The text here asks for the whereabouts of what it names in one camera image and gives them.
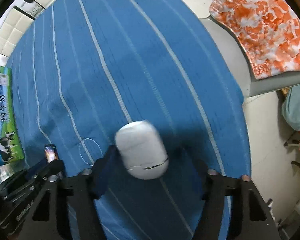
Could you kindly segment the small colourful tube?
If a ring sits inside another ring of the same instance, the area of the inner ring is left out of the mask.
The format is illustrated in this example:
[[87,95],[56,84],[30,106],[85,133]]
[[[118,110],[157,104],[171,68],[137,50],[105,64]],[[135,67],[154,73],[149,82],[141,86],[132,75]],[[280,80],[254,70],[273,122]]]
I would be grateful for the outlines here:
[[59,159],[57,148],[54,144],[45,145],[44,153],[45,153],[45,157],[46,157],[48,163]]

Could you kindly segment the white earbuds case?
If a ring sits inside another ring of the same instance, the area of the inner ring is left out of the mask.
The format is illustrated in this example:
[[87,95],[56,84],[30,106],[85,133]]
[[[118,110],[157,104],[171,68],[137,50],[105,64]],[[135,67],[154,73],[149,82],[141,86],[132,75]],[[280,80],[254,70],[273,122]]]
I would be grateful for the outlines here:
[[157,129],[147,120],[126,124],[115,134],[127,172],[142,180],[160,178],[167,170],[169,160]]

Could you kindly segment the blue cardboard milk box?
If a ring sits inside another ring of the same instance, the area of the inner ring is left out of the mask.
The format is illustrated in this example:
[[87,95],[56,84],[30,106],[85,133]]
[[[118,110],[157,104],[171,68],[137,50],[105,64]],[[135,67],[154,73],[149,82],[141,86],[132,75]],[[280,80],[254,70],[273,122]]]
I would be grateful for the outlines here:
[[15,125],[12,71],[0,66],[0,166],[24,159]]

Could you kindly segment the grey chair under cloth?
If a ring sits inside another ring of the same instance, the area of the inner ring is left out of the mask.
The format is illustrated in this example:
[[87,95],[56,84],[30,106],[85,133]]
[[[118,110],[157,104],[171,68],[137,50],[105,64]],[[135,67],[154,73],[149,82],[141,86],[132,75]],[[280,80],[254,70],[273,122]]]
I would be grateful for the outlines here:
[[201,18],[200,21],[214,40],[245,98],[300,85],[300,72],[256,79],[248,57],[234,34],[212,17]]

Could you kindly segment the teal blanket pile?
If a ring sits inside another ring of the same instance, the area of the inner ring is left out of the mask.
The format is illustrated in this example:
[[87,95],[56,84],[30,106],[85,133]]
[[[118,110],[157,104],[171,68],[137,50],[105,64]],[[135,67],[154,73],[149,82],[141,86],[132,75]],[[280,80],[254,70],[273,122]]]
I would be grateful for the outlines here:
[[290,88],[281,113],[290,127],[300,131],[300,85]]

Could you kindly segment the blue striped tablecloth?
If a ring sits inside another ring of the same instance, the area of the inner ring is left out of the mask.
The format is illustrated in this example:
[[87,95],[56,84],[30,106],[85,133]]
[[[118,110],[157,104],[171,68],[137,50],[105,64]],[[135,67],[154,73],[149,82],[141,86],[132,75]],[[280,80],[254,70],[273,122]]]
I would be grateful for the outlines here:
[[121,161],[97,200],[108,239],[191,239],[203,201],[184,148],[219,173],[250,174],[243,95],[212,37],[181,0],[57,0],[7,66],[29,165],[57,146],[69,176],[89,168],[133,121],[160,133],[169,166],[132,177]]

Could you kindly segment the left white padded chair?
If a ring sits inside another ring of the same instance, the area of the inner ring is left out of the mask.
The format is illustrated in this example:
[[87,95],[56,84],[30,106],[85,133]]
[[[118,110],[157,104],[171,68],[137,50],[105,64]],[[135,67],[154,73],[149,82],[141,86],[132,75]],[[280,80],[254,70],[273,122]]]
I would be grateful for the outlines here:
[[13,7],[0,27],[0,54],[10,57],[33,19]]

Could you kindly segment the orange floral cloth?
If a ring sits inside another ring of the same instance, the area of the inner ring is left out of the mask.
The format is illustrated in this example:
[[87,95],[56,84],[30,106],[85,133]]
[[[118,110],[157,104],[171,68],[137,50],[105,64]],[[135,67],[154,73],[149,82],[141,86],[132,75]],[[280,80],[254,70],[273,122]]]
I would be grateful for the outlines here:
[[213,0],[209,12],[236,36],[256,79],[300,72],[300,20],[285,0]]

